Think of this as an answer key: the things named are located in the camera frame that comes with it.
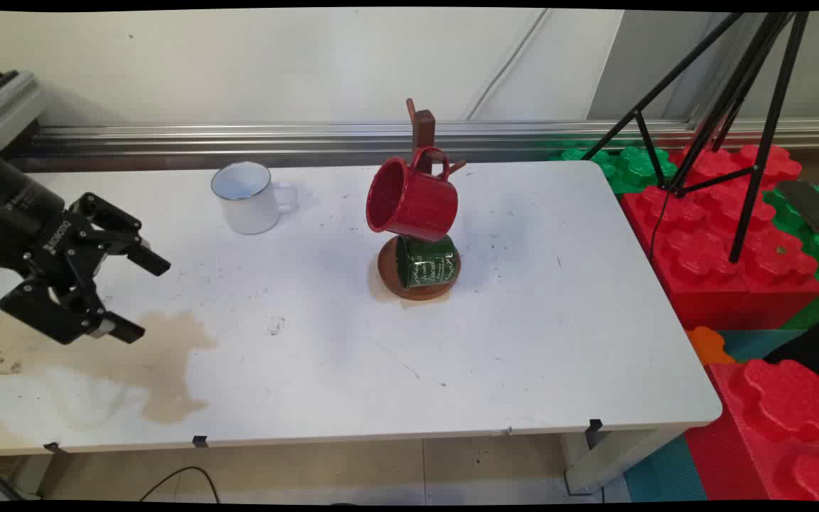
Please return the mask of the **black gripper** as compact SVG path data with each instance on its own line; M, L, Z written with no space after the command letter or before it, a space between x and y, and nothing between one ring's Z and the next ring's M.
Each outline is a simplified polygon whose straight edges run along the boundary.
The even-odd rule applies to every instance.
M60 236L49 239L49 228L60 227L69 213L79 220L78 242L107 255L125 256L155 276L170 270L171 263L153 252L140 234L138 218L94 193L82 194L66 210L58 194L0 158L0 268L17 272L22 279L0 298L0 310L62 346L85 335L111 335L124 343L139 340L146 328L108 311L95 289L78 287L54 297L50 285L79 285L78 279L61 271L49 275L45 267L37 269L31 262L36 247L50 256L49 247L60 246Z

